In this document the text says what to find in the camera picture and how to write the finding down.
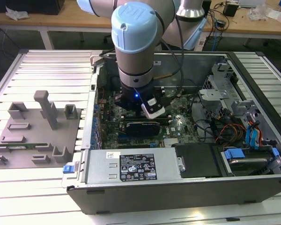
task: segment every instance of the white sticker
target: white sticker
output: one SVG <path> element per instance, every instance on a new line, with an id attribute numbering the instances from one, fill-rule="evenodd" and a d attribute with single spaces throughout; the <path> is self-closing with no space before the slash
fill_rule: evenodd
<path id="1" fill-rule="evenodd" d="M 154 61 L 154 66 L 161 66 L 161 61 Z"/>
<path id="2" fill-rule="evenodd" d="M 120 158 L 120 151 L 108 151 L 106 152 L 106 158 Z"/>

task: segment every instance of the paper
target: paper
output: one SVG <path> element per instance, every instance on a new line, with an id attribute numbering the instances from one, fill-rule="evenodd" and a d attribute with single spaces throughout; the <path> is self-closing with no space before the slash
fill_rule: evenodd
<path id="1" fill-rule="evenodd" d="M 278 16 L 281 15 L 281 12 L 276 11 L 276 10 L 271 10 L 267 13 L 267 17 L 272 18 L 274 20 L 278 19 Z"/>
<path id="2" fill-rule="evenodd" d="M 27 19 L 29 18 L 27 12 L 18 12 L 18 11 L 13 11 L 9 8 L 6 7 L 7 12 L 5 13 L 8 17 L 12 18 L 13 20 L 18 21 L 18 19 Z"/>

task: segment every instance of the computer case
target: computer case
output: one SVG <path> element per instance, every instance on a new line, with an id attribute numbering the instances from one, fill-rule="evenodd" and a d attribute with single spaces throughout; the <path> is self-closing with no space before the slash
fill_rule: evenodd
<path id="1" fill-rule="evenodd" d="M 0 13 L 6 12 L 5 6 L 15 11 L 58 15 L 65 0 L 0 0 Z"/>

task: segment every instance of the circuit board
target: circuit board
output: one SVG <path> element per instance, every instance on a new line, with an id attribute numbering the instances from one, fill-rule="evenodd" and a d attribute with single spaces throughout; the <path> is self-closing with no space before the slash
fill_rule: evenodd
<path id="1" fill-rule="evenodd" d="M 167 90 L 166 94 L 170 95 L 172 92 L 174 91 Z M 126 111 L 115 105 L 115 92 L 106 91 L 104 95 L 109 97 L 99 100 L 99 102 L 102 102 L 103 149 L 164 148 L 170 147 L 164 140 L 168 140 L 170 143 L 192 143 L 200 140 L 199 134 L 193 126 L 193 119 L 187 110 L 192 95 L 182 95 L 166 108 L 165 115 L 169 118 L 169 125 L 160 126 L 158 135 L 153 137 L 129 137 L 125 138 L 124 141 L 119 138 L 125 136 L 125 133 L 120 129 L 123 116 L 133 116 L 135 112 Z"/>

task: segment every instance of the motherboard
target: motherboard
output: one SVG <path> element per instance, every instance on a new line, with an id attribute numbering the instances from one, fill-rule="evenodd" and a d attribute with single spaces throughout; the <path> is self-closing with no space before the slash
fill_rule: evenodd
<path id="1" fill-rule="evenodd" d="M 166 90 L 171 95 L 173 90 Z M 176 143 L 193 143 L 200 140 L 189 113 L 193 95 L 182 95 L 166 108 L 166 113 L 155 120 L 143 114 L 126 111 L 115 105 L 114 91 L 101 91 L 101 134 L 103 149 L 164 148 Z"/>

